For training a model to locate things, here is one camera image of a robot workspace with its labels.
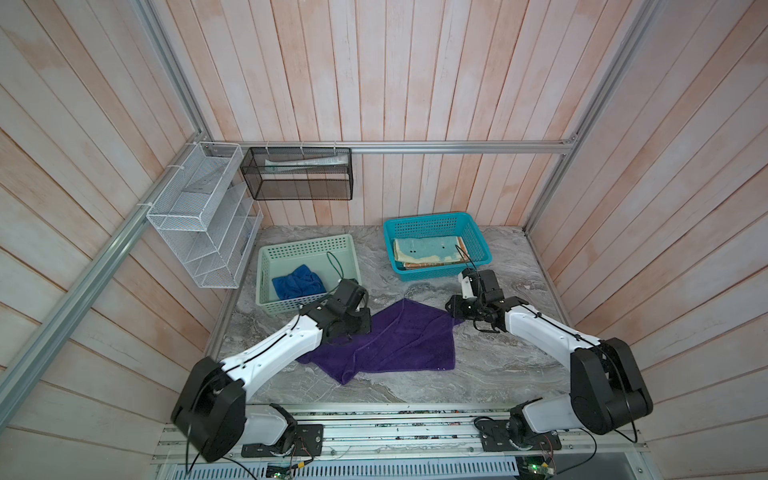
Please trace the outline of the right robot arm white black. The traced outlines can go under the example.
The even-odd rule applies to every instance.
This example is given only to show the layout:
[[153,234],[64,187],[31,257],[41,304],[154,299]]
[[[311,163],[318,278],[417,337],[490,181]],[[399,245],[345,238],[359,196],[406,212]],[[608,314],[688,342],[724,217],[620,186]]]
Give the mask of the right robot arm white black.
[[454,318],[489,325],[487,333],[515,335],[547,353],[570,374],[568,393],[515,406],[507,435],[519,448],[539,435],[585,429],[604,435],[650,415],[654,405],[630,346],[600,339],[555,321],[527,301],[506,297],[491,270],[466,268],[461,293],[446,309]]

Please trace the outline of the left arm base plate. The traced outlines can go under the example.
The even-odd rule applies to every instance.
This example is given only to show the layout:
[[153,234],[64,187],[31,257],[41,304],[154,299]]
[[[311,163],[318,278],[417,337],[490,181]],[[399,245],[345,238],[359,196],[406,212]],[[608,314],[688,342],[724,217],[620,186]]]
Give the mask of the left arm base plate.
[[324,426],[322,424],[297,424],[289,427],[274,445],[260,443],[244,444],[243,458],[288,458],[320,456],[323,446]]

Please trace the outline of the light green plastic basket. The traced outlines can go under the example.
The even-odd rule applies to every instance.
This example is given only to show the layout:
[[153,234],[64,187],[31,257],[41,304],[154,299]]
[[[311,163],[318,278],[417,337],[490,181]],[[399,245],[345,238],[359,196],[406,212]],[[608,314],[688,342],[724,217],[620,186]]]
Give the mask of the light green plastic basket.
[[363,283],[349,234],[264,246],[257,259],[255,302],[270,315],[293,312],[342,279]]

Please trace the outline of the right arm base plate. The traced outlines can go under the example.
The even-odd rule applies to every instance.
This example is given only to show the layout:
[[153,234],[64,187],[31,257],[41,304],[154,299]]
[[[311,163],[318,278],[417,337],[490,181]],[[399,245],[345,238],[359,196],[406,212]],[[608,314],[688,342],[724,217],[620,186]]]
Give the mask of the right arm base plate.
[[555,432],[533,432],[523,420],[511,417],[495,420],[487,416],[476,417],[473,425],[478,431],[484,452],[529,451],[540,449],[557,451],[562,443]]

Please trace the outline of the purple towel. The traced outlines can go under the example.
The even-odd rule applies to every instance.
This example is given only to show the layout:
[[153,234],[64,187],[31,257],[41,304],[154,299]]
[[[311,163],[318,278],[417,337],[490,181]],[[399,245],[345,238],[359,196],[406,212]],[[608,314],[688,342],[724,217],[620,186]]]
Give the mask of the purple towel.
[[402,299],[372,316],[369,334],[321,345],[297,361],[318,366],[341,385],[359,373],[449,371],[456,365],[458,324],[444,310]]

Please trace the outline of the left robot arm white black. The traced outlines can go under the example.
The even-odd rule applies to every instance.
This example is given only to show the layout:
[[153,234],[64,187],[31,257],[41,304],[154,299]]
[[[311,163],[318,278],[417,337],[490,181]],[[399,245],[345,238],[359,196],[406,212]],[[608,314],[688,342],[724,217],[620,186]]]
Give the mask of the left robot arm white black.
[[247,413],[247,403],[274,375],[299,357],[371,331],[368,291],[342,279],[329,293],[303,305],[284,327],[224,360],[205,357],[189,373],[171,412],[171,422],[207,462],[224,458],[245,438],[273,449],[294,450],[297,422],[277,404]]

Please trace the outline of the teal plastic basket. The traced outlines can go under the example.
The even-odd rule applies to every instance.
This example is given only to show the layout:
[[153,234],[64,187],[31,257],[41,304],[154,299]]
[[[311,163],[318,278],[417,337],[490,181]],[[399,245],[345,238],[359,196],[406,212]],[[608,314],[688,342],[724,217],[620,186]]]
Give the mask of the teal plastic basket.
[[384,237],[391,266],[402,281],[455,276],[492,261],[478,225],[463,212],[388,220]]

